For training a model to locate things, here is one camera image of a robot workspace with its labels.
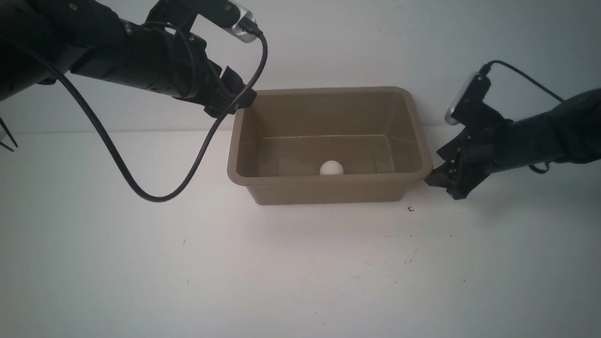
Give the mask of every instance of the tan plastic bin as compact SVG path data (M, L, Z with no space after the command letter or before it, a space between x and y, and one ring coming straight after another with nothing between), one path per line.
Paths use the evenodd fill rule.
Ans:
M330 160L344 175L319 175ZM401 88L260 91L236 113L228 175L258 204L397 201L431 171L413 98Z

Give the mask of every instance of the table surface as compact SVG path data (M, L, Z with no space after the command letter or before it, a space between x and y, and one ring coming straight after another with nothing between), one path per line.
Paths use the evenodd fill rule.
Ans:
M427 128L436 149L458 133ZM173 189L205 132L116 133ZM593 337L601 165L490 177L467 200L258 206L218 132L190 187L152 204L96 134L0 152L2 337Z

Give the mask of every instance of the screw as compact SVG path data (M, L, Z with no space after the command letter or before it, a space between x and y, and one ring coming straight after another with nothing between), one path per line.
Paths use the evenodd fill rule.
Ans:
M125 32L128 33L129 35L133 34L132 26L129 23L125 24Z

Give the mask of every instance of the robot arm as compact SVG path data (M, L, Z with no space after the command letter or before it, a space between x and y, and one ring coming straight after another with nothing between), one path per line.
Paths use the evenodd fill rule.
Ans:
M577 95L549 112L511 121L483 102L490 88L488 70L490 64L468 81L449 110L447 122L465 128L438 150L446 162L426 178L428 185L445 188L460 200L493 173L601 159L601 89Z
M254 20L252 13L227 0L160 0L147 23L168 22L178 34L160 25L141 28L95 0L0 0L0 36L36 51L62 72L197 103L217 117L245 84L229 67L219 81L222 69L207 58L206 41L190 33L199 14L242 41L255 39L240 29L243 18ZM56 82L36 60L0 46L0 64L10 65L1 70L0 101L33 84ZM255 97L249 90L239 108Z

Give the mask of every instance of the bin floor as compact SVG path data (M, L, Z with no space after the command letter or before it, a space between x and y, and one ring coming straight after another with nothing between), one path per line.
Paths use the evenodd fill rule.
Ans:
M258 159L260 177L313 176L327 161L344 174L394 173L388 139L383 135L265 138Z

